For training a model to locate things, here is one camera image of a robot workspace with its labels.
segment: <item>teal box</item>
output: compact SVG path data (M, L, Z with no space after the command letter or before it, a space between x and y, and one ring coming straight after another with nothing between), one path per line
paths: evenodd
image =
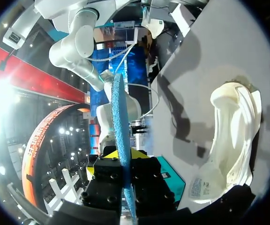
M185 181L175 172L163 156L157 157L161 164L161 174L170 191L174 192L176 206L179 205L185 190Z

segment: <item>white cable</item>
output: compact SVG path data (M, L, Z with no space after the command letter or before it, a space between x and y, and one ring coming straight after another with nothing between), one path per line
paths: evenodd
M145 113L144 115L142 115L141 117L139 117L140 119L142 119L142 118L146 117L147 115L149 115L152 111L154 111L154 109L158 106L159 101L160 101L159 95L158 95L158 93L154 89L152 89L152 88L150 88L148 86L142 85L142 84L128 83L128 85L147 88L147 89L152 90L153 92L155 92L156 95L157 95L157 102L156 102L156 104L154 105L154 107L152 107L151 110L149 110L147 113Z
M120 68L120 66L122 65L123 61L125 60L125 58L127 57L127 55L130 53L131 49L134 47L135 44L131 45L130 48L128 49L128 51L126 52L126 54L124 55L124 57L122 57L122 60L120 61L120 63L118 64L115 73L117 73L118 69Z
M112 60L112 59L114 59L114 58L120 56L121 54L125 53L127 50L129 50L129 48L133 48L134 45L135 45L135 44L132 44L132 45L130 45L128 48L126 48L125 50L121 51L120 53L117 53L116 55L111 56L111 57L106 58L106 59L92 59L92 58L86 58L86 59L89 60L89 61L95 61L95 62L103 62L103 61Z

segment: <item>red banner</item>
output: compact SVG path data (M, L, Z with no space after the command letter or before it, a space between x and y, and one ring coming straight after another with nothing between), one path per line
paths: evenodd
M0 62L8 52L0 48ZM0 79L9 79L11 85L53 98L85 103L86 94L73 86L49 75L15 56L7 61L5 71L0 70Z

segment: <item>label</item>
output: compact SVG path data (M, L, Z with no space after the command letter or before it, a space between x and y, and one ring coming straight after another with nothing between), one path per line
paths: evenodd
M191 188L191 197L192 198L200 198L201 197L201 184L202 184L202 179L197 178L195 179L192 188Z

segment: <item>display screen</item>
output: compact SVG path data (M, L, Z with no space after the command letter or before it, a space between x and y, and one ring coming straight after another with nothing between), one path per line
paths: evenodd
M17 44L20 39L21 38L17 34L15 34L13 32L9 36L9 40L13 41L15 44Z

